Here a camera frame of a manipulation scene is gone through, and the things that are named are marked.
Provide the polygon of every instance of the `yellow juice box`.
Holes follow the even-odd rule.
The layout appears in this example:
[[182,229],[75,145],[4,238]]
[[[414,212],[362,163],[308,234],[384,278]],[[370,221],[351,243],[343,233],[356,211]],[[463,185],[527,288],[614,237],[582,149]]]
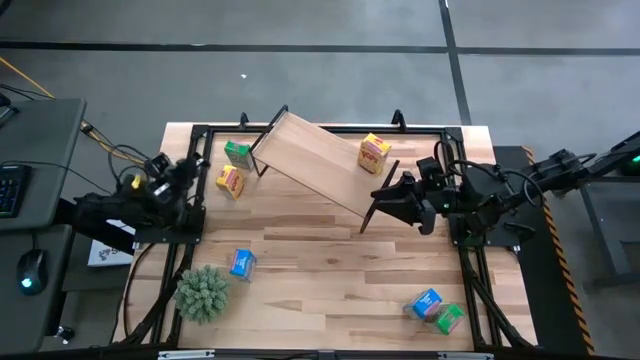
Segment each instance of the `yellow juice box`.
[[225,194],[237,200],[244,187],[244,178],[235,166],[225,165],[218,173],[216,185],[225,190]]
[[391,145],[379,137],[369,134],[360,143],[358,164],[372,174],[379,174],[384,168]]

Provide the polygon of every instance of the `keyboard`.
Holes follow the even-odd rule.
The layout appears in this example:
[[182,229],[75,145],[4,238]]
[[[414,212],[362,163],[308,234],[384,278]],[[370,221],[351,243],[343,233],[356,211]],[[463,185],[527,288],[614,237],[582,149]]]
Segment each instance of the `keyboard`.
[[30,173],[31,166],[27,165],[0,168],[0,219],[18,216]]

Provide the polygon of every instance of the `black and yellow tape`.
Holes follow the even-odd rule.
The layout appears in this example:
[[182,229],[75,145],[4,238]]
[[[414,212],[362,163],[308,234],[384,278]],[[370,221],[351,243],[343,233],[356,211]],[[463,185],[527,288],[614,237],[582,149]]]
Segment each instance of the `black and yellow tape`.
[[[529,163],[535,163],[533,151],[524,146],[522,148],[527,154],[527,158],[529,158]],[[580,305],[580,300],[578,300],[578,293],[576,292],[576,287],[574,285],[573,278],[571,277],[571,271],[569,271],[569,266],[567,265],[567,258],[564,256],[564,250],[562,249],[562,244],[560,243],[560,238],[558,237],[558,230],[556,228],[556,224],[553,222],[553,216],[551,216],[551,209],[549,209],[547,201],[545,201],[544,203],[543,210],[547,225],[549,226],[549,232],[551,233],[551,239],[553,240],[553,245],[555,246],[558,263],[560,264],[560,267],[562,267],[562,275],[564,276],[567,290],[569,290],[569,297],[571,299],[571,303],[573,304],[573,310],[578,317],[578,325],[582,330],[582,338],[584,339],[587,352],[589,353],[589,355],[595,355],[593,341],[591,340],[591,335],[589,335],[589,328],[587,327],[587,322],[584,319],[582,306]]]

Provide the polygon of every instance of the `small box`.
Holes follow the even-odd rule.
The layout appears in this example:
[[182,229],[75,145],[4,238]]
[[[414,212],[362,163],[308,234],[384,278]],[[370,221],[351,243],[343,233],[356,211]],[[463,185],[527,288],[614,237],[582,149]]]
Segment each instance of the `small box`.
[[224,146],[224,152],[227,153],[233,166],[251,170],[253,168],[253,161],[251,160],[250,148],[251,146],[249,145],[238,144],[229,140]]
[[435,314],[442,302],[442,298],[438,293],[429,289],[418,294],[410,303],[404,306],[403,310],[412,319],[425,320],[427,316]]
[[225,165],[218,173],[216,185],[223,189],[229,197],[237,200],[244,187],[244,178],[238,168]]
[[240,278],[241,280],[251,282],[253,268],[256,265],[256,257],[248,249],[236,249],[233,256],[231,270],[229,274]]
[[464,311],[457,304],[443,304],[435,314],[427,316],[424,324],[431,330],[449,335],[463,317]]
[[391,145],[379,137],[369,134],[360,143],[358,164],[372,174],[380,174],[384,168]]

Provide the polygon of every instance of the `yellow cable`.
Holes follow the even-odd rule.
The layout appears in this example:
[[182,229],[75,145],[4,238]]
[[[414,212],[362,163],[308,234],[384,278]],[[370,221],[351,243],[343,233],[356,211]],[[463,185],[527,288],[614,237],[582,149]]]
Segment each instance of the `yellow cable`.
[[[51,97],[52,99],[56,98],[55,96],[53,96],[52,93],[48,92],[47,89],[43,88],[35,80],[33,80],[29,76],[27,76],[27,74],[23,73],[22,71],[18,70],[18,68],[16,68],[15,66],[11,65],[11,63],[9,63],[7,60],[5,60],[2,56],[0,56],[0,62],[5,64],[9,69],[13,70],[16,74],[22,76],[22,78],[24,78],[25,80],[30,82],[33,86],[35,86],[38,89],[40,89],[40,91],[42,91],[43,93],[47,94],[47,96]],[[144,164],[143,161],[140,161],[138,159],[133,159],[133,158],[127,156],[126,154],[124,154],[122,152],[119,152],[118,150],[114,150],[112,148],[109,148],[107,145],[104,144],[104,141],[100,140],[98,135],[96,135],[93,131],[89,132],[89,136],[91,138],[93,138],[94,140],[96,140],[98,142],[98,144],[100,144],[100,146],[102,146],[103,149],[105,149],[106,151],[112,153],[114,156],[119,157],[121,159],[129,160],[129,161],[131,161],[133,163],[136,163],[136,164]]]

